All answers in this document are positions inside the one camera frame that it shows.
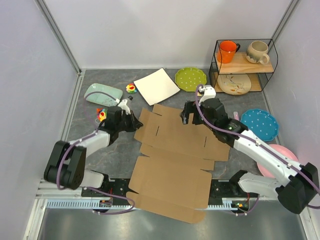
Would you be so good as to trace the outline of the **brown cardboard box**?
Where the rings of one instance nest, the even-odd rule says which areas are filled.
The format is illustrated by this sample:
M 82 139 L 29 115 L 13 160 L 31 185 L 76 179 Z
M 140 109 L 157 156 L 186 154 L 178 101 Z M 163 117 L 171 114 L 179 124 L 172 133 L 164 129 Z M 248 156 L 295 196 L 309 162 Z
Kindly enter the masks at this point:
M 196 224 L 205 218 L 215 162 L 226 162 L 230 148 L 204 125 L 183 124 L 181 110 L 155 104 L 143 108 L 141 143 L 130 182 L 136 208 Z

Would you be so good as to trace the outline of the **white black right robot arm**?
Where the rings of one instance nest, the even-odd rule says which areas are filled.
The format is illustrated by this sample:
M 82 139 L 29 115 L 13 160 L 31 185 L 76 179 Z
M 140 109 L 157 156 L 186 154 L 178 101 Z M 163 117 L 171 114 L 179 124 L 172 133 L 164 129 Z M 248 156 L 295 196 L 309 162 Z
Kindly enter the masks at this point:
M 277 198 L 294 214 L 300 214 L 305 208 L 319 209 L 311 205 L 320 193 L 318 169 L 313 164 L 300 164 L 270 147 L 246 125 L 228 117 L 217 98 L 186 101 L 180 113 L 183 124 L 188 124 L 190 114 L 193 114 L 194 125 L 205 125 L 220 142 L 246 154 L 273 175 L 264 177 L 243 171 L 239 179 L 229 184 L 233 196 L 240 197 L 247 192 Z

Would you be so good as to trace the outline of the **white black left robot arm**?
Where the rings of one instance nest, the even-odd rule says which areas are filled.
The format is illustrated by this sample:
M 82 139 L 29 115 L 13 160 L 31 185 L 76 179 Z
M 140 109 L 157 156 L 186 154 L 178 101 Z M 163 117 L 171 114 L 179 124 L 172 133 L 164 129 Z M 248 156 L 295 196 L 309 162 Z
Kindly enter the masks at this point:
M 106 119 L 91 134 L 70 142 L 59 140 L 54 144 L 43 178 L 59 189 L 77 189 L 85 177 L 89 155 L 112 145 L 120 132 L 135 132 L 142 126 L 131 109 L 126 112 L 119 106 L 110 107 Z

